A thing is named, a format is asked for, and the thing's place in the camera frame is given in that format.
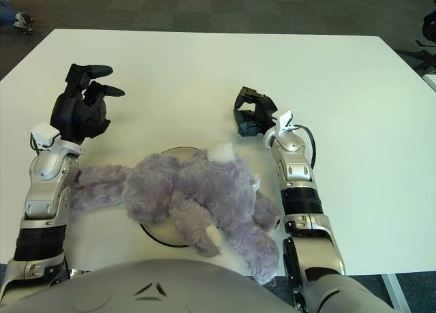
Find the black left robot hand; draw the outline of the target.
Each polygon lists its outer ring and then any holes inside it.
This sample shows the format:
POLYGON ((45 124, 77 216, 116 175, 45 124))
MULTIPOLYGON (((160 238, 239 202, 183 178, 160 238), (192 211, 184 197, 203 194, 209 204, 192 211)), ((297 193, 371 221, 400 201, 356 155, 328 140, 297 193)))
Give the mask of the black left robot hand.
POLYGON ((50 125, 60 132, 61 139, 82 144, 86 138, 103 134, 107 119, 105 97, 122 97, 119 88, 102 85, 95 80, 113 73, 107 65, 71 64, 65 91, 58 96, 52 110, 50 125))

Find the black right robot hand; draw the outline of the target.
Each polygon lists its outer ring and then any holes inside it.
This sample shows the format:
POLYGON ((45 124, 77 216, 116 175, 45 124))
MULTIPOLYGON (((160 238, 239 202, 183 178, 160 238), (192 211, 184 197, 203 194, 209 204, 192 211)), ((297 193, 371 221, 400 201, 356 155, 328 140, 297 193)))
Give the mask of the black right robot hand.
POLYGON ((237 131, 241 136, 265 135, 275 126, 273 113, 278 111, 274 102, 255 89, 242 87, 234 103, 234 119, 237 131), (254 110, 241 110, 243 104, 254 104, 254 110))

